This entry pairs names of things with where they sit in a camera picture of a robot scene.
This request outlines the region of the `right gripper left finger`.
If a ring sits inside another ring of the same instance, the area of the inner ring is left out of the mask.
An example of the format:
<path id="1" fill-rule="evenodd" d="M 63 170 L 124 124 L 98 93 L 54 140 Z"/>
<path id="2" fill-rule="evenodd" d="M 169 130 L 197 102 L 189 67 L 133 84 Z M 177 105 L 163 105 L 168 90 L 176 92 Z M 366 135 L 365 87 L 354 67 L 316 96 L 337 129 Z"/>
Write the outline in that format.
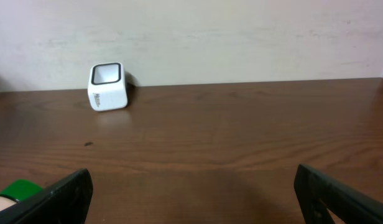
<path id="1" fill-rule="evenodd" d="M 84 224 L 93 195 L 88 169 L 80 169 L 0 212 L 0 224 Z"/>

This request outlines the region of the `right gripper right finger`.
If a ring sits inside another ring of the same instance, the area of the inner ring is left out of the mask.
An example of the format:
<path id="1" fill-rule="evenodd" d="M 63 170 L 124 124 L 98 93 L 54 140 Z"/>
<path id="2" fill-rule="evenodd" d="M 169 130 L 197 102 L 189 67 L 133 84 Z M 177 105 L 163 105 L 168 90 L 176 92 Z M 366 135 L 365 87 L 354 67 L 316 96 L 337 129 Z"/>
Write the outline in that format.
<path id="1" fill-rule="evenodd" d="M 332 213 L 345 223 L 383 224 L 383 203 L 306 164 L 298 166 L 293 186 L 308 224 L 333 224 Z"/>

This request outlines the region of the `green-lid white jar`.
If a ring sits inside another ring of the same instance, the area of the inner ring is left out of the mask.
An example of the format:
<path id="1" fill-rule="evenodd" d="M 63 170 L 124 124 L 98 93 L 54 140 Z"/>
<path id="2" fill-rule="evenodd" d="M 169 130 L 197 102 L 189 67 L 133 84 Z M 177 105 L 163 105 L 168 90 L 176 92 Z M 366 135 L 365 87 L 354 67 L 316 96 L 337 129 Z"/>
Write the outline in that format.
<path id="1" fill-rule="evenodd" d="M 42 187 L 24 179 L 18 179 L 0 192 L 0 212 L 42 191 Z"/>

